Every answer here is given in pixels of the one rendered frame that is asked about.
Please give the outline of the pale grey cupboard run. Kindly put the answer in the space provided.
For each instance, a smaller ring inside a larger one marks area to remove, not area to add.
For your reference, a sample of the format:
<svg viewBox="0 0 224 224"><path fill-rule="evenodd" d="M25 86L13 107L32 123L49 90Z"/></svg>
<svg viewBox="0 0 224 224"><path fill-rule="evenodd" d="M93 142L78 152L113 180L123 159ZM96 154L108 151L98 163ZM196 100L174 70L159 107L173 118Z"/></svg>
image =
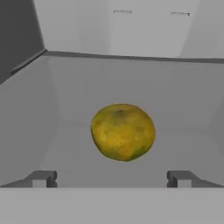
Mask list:
<svg viewBox="0 0 224 224"><path fill-rule="evenodd" d="M34 4L50 51L224 58L224 0L34 0ZM171 16L173 11L191 15Z"/></svg>

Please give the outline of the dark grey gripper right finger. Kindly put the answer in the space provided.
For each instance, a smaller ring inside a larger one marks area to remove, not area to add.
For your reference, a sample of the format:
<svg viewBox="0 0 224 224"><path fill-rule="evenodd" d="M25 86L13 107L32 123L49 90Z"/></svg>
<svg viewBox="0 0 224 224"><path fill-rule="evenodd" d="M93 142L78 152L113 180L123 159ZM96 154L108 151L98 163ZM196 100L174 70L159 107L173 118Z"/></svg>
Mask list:
<svg viewBox="0 0 224 224"><path fill-rule="evenodd" d="M224 185L201 179L190 171L168 171L167 179L168 187L224 188Z"/></svg>

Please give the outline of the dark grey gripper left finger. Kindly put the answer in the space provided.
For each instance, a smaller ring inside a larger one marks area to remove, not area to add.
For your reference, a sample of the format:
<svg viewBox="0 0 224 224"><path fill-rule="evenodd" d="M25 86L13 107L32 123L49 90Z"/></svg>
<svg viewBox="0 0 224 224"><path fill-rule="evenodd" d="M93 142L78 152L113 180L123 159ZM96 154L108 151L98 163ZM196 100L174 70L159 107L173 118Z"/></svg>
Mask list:
<svg viewBox="0 0 224 224"><path fill-rule="evenodd" d="M23 188L38 188L38 187L57 187L57 172L56 171L34 171L27 177L2 185L6 187L23 187Z"/></svg>

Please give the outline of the yellow-green round fruit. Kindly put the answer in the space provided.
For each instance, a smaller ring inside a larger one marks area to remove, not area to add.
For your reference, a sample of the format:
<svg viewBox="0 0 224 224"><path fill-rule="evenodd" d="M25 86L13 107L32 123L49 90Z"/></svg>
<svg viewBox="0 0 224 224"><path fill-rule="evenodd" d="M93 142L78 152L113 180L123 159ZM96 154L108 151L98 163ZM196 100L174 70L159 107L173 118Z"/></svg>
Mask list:
<svg viewBox="0 0 224 224"><path fill-rule="evenodd" d="M153 121L141 108L112 104L99 110L90 125L99 152L116 161L130 162L147 153L156 139Z"/></svg>

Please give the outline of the dark grey fridge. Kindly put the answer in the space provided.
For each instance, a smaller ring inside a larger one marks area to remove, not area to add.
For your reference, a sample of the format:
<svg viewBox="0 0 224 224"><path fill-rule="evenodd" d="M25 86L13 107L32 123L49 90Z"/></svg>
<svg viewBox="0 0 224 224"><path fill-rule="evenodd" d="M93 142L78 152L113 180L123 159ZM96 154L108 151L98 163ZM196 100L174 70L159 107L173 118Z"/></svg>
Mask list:
<svg viewBox="0 0 224 224"><path fill-rule="evenodd" d="M34 0L0 0L0 85L45 51Z"/></svg>

